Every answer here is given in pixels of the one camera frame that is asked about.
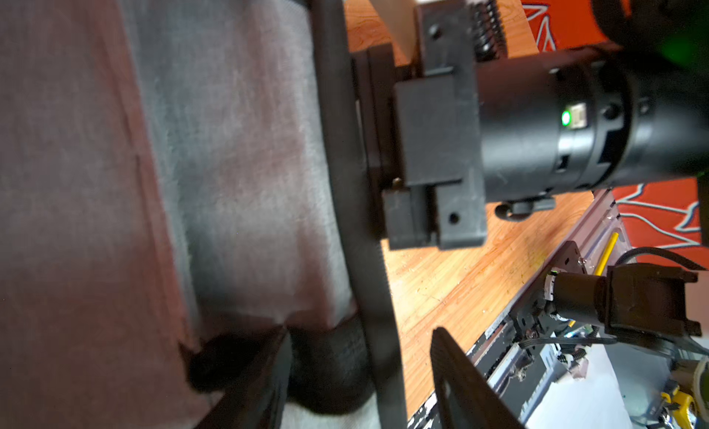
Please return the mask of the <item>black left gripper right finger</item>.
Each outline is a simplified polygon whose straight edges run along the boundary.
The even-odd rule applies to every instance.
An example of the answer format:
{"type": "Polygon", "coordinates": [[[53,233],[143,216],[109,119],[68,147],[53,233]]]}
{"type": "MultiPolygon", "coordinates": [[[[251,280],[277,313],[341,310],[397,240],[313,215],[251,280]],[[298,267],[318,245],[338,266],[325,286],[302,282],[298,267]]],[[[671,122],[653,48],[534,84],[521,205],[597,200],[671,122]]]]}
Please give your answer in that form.
{"type": "Polygon", "coordinates": [[[432,333],[430,358],[443,428],[524,427],[443,327],[432,333]]]}

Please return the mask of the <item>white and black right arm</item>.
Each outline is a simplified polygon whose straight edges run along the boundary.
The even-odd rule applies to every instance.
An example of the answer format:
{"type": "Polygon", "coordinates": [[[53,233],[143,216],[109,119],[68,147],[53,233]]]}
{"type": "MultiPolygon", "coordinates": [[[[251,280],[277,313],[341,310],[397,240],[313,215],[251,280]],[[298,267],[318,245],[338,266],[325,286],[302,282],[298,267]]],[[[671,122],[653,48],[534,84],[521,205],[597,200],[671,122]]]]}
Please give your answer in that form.
{"type": "MultiPolygon", "coordinates": [[[[552,210],[557,195],[693,176],[708,220],[708,0],[592,0],[607,41],[508,58],[494,0],[414,11],[415,55],[390,45],[353,56],[375,235],[394,250],[481,246],[487,204],[507,222],[552,210]]],[[[545,347],[625,343],[674,357],[707,354],[690,292],[705,271],[628,252],[590,274],[563,244],[468,358],[436,329],[431,362],[445,428],[517,428],[503,395],[545,347]]]]}

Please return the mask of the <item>grey zippered laptop bag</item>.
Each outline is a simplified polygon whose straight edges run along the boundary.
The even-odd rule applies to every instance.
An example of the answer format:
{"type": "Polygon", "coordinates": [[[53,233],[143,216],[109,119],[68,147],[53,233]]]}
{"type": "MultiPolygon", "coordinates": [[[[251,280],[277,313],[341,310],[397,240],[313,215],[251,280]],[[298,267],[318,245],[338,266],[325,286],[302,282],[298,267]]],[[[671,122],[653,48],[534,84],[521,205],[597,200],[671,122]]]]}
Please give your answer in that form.
{"type": "Polygon", "coordinates": [[[346,0],[1,0],[1,425],[199,428],[283,327],[279,428],[403,428],[346,0]]]}

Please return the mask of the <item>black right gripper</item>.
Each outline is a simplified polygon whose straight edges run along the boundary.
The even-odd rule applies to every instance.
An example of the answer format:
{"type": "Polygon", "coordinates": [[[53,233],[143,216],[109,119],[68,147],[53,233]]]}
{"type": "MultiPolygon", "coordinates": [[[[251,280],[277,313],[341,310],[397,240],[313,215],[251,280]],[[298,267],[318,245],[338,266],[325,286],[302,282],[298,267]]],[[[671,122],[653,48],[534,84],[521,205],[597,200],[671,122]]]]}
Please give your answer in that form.
{"type": "Polygon", "coordinates": [[[476,26],[465,0],[416,6],[414,21],[411,65],[391,44],[352,55],[376,235],[391,250],[483,246],[476,26]]]}

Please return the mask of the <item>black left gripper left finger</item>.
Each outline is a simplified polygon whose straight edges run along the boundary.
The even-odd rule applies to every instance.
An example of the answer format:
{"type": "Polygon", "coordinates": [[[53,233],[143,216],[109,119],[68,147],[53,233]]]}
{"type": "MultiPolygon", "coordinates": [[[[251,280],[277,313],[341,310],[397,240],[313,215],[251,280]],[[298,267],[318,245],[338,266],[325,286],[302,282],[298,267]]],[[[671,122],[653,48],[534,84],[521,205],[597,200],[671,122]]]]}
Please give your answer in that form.
{"type": "Polygon", "coordinates": [[[247,338],[222,334],[193,354],[193,389],[220,392],[199,428],[279,428],[293,362],[291,335],[281,327],[247,338]]]}

